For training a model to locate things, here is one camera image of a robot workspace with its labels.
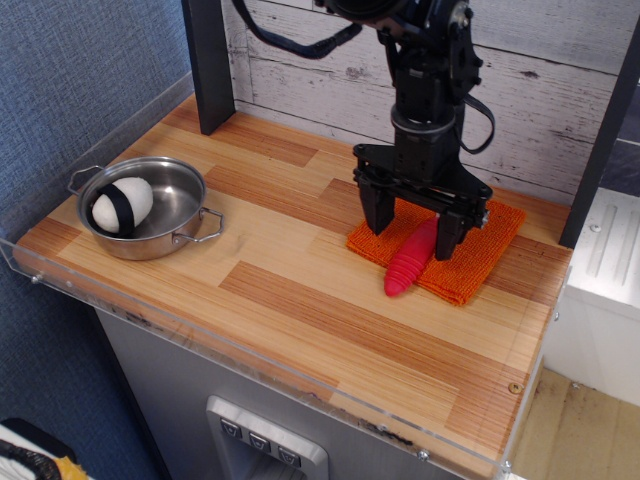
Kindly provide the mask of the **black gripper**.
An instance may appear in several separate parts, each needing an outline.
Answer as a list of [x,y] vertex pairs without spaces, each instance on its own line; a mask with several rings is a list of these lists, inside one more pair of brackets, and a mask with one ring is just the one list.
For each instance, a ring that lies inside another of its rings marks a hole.
[[369,229],[380,235],[395,217],[395,200],[442,214],[437,222],[435,258],[450,260],[467,232],[484,227],[492,190],[468,172],[459,154],[464,119],[395,127],[392,145],[358,144],[354,179]]

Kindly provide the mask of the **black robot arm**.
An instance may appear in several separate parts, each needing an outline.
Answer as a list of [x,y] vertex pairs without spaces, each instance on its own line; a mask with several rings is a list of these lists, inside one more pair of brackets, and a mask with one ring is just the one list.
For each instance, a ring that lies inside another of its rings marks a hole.
[[396,199],[438,214],[435,257],[445,261],[485,225],[492,190],[461,164],[465,108],[491,111],[471,96],[482,60],[466,1],[323,1],[321,7],[376,29],[395,88],[394,142],[358,144],[354,179],[370,230],[381,234]]

